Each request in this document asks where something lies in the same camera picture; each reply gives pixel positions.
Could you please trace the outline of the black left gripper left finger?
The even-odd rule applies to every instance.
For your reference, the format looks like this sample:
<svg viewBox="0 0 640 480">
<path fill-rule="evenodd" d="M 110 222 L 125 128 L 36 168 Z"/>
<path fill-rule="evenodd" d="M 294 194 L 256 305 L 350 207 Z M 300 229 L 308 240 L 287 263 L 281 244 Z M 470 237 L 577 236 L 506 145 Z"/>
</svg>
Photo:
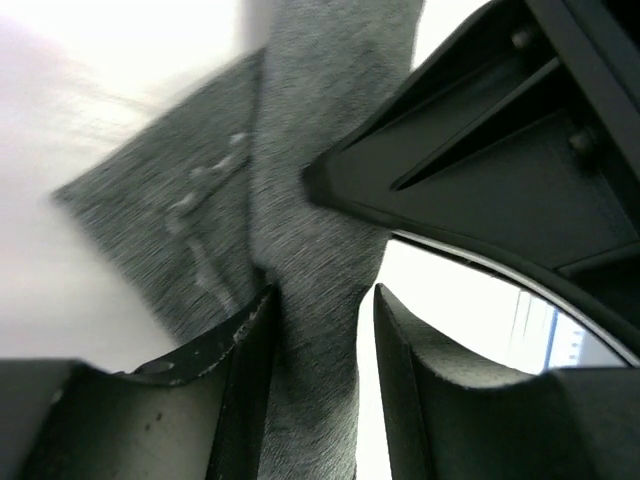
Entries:
<svg viewBox="0 0 640 480">
<path fill-rule="evenodd" d="M 274 291 L 130 373 L 1 363 L 5 479 L 253 479 L 274 352 Z"/>
</svg>

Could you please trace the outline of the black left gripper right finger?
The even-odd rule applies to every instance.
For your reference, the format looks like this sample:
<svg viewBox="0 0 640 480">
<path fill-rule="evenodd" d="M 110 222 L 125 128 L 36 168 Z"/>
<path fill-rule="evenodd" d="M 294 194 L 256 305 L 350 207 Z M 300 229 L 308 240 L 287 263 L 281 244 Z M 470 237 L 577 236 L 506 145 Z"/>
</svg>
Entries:
<svg viewBox="0 0 640 480">
<path fill-rule="evenodd" d="M 530 375 L 416 317 L 384 285 L 374 329 L 396 479 L 635 479 L 639 372 Z"/>
</svg>

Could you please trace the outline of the grey cloth napkin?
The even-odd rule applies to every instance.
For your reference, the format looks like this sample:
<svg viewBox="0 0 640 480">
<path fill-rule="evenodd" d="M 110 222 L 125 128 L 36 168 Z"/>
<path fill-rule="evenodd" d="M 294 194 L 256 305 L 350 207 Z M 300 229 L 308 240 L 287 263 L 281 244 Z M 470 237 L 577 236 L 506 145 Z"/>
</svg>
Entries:
<svg viewBox="0 0 640 480">
<path fill-rule="evenodd" d="M 276 2 L 262 46 L 54 194 L 180 343 L 277 284 L 262 479 L 356 475 L 358 313 L 388 235 L 301 174 L 408 76 L 422 8 Z"/>
</svg>

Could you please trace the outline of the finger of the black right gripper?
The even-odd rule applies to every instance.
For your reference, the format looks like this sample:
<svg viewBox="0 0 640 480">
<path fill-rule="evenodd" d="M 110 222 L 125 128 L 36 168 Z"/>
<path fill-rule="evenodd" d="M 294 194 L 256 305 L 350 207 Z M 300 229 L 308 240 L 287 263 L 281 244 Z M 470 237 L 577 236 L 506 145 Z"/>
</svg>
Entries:
<svg viewBox="0 0 640 480">
<path fill-rule="evenodd" d="M 302 175 L 639 362 L 639 5 L 491 1 Z"/>
</svg>

